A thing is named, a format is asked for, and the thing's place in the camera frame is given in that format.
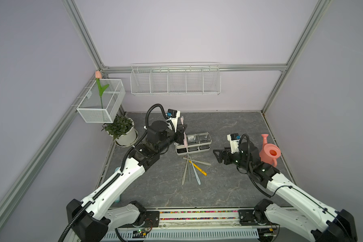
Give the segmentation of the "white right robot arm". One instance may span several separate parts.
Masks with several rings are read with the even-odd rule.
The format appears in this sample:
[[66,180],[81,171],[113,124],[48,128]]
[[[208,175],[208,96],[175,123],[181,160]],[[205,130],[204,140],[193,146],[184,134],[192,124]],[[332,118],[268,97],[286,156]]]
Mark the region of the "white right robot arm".
[[296,186],[276,167],[263,162],[253,143],[215,149],[213,153],[219,163],[245,170],[261,193],[270,191],[254,208],[257,223],[281,225],[310,242],[358,241],[352,214],[337,211]]

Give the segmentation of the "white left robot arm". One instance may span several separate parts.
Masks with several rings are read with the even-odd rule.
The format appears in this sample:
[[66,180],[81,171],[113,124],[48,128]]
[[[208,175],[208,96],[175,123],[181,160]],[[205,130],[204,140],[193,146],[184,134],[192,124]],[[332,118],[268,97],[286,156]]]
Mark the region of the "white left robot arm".
[[68,225],[58,241],[64,241],[69,231],[73,231],[82,242],[99,242],[110,230],[143,223],[146,209],[137,201],[116,210],[110,207],[132,182],[160,159],[171,144],[184,140],[187,125],[179,124],[179,120],[170,118],[170,126],[163,121],[147,126],[145,142],[129,149],[113,176],[82,200],[70,201],[66,207]]

